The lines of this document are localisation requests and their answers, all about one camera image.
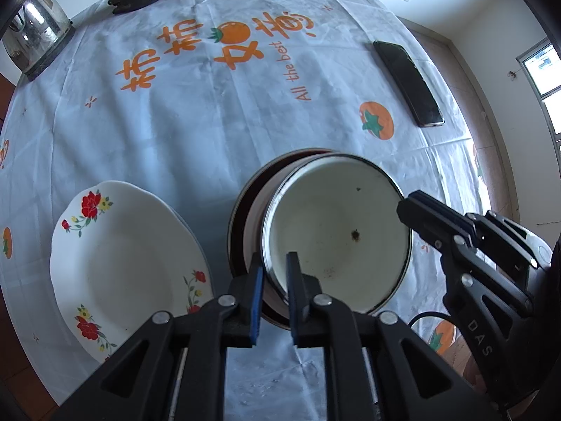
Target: phone screen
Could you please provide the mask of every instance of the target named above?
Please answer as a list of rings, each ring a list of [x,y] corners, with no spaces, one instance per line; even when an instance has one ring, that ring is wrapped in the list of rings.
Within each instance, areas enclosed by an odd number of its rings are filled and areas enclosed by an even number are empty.
[[[389,69],[420,127],[442,125],[444,118],[433,94],[403,46],[375,41],[374,48]]]

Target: table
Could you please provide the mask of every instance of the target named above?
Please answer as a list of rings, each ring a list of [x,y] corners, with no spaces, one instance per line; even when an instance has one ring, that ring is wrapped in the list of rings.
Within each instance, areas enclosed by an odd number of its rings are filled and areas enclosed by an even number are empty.
[[[201,243],[217,295],[231,278],[226,232],[238,193],[291,150],[358,154],[406,195],[421,188],[461,212],[489,208],[450,90],[378,0],[161,0],[119,16],[101,1],[75,26],[55,62],[34,82],[21,80],[0,136],[0,229],[10,234],[0,283],[58,403],[97,367],[60,316],[49,276],[52,231],[82,189],[123,180],[166,201]],[[407,49],[444,126],[415,125],[375,40]],[[444,310],[438,260],[415,236],[388,309],[404,320]],[[421,335],[434,325],[421,322]],[[227,419],[325,418],[319,350],[296,350],[287,331],[263,322],[255,349],[228,356]]]

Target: window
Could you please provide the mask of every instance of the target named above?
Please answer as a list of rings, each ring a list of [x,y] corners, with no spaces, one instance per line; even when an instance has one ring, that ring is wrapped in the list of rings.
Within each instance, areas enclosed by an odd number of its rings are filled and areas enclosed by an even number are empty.
[[[555,145],[561,150],[561,60],[549,40],[534,46],[518,62],[540,100]]]

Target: tiled floor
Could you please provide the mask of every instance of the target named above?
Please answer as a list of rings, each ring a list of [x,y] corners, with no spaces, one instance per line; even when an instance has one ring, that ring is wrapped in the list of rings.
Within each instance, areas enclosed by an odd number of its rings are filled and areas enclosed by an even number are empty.
[[[47,421],[57,404],[33,371],[9,319],[0,291],[0,378],[32,421]]]
[[[446,44],[416,31],[411,32],[437,66],[464,115],[475,143],[478,161],[483,171],[483,180],[489,190],[491,208],[501,215],[512,218],[503,162],[497,149],[493,130],[489,125],[489,119],[475,89]]]

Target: black cable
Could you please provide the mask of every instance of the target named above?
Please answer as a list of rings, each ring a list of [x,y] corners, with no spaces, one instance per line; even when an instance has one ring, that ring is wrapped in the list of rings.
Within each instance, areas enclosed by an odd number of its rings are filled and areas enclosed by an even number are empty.
[[[440,312],[431,312],[431,311],[423,312],[420,313],[419,315],[415,315],[413,319],[409,322],[408,326],[412,327],[417,321],[419,321],[420,319],[426,316],[435,316],[437,318],[442,318],[443,320],[446,320],[447,322],[452,323],[454,326],[456,326],[455,323],[452,321],[452,317],[450,315]]]

